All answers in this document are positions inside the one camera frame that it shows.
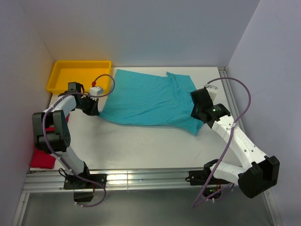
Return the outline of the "teal t shirt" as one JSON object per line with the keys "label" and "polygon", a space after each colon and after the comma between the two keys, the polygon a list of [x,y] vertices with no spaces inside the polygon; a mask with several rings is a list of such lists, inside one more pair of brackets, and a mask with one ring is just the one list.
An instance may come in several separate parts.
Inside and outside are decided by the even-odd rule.
{"label": "teal t shirt", "polygon": [[109,94],[100,117],[115,124],[163,126],[197,135],[203,122],[191,117],[191,92],[196,87],[188,75],[165,76],[118,69],[115,89]]}

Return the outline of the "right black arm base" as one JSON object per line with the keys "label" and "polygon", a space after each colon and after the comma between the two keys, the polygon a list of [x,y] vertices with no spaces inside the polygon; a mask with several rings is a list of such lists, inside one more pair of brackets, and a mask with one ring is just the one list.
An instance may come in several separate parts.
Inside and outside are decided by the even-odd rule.
{"label": "right black arm base", "polygon": [[[212,160],[208,163],[206,163],[202,170],[191,170],[189,171],[189,175],[185,178],[186,182],[189,182],[191,186],[201,186],[204,185],[206,180],[208,179],[211,170],[210,167],[212,167],[215,163],[217,163],[217,159]],[[209,185],[215,185],[215,187],[209,187],[206,188],[203,196],[207,197],[211,194],[213,194],[216,191],[221,190],[222,185],[226,185],[229,182],[223,179],[216,179],[215,177],[212,177],[209,181]]]}

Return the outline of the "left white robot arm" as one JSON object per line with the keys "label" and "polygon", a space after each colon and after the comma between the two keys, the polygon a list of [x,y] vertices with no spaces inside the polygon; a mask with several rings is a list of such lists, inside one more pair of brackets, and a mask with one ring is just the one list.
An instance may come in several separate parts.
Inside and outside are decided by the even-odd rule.
{"label": "left white robot arm", "polygon": [[80,109],[88,116],[98,116],[98,99],[84,93],[83,85],[68,83],[68,90],[59,95],[57,101],[48,109],[32,115],[34,143],[37,149],[55,157],[65,168],[67,175],[75,176],[75,183],[86,188],[92,177],[85,162],[71,147],[71,135],[66,117]]}

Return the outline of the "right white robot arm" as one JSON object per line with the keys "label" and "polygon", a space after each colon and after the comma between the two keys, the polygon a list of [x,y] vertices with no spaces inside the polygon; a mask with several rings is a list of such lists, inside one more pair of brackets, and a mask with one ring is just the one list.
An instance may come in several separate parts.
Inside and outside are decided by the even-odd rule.
{"label": "right white robot arm", "polygon": [[243,194],[254,198],[275,186],[280,162],[260,150],[238,127],[230,111],[223,104],[213,104],[216,88],[202,88],[191,92],[194,104],[191,116],[207,124],[238,157],[241,165],[218,161],[206,163],[202,170],[189,171],[186,181],[192,186],[230,182],[238,185]]}

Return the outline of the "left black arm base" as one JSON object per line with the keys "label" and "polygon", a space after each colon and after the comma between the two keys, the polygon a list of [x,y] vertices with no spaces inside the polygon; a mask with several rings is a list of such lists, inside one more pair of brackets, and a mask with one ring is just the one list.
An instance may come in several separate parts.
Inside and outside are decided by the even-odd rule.
{"label": "left black arm base", "polygon": [[104,173],[91,174],[87,166],[79,175],[69,175],[63,168],[60,168],[58,172],[64,177],[63,190],[73,190],[73,199],[76,203],[91,202],[95,190],[106,187],[107,175]]}

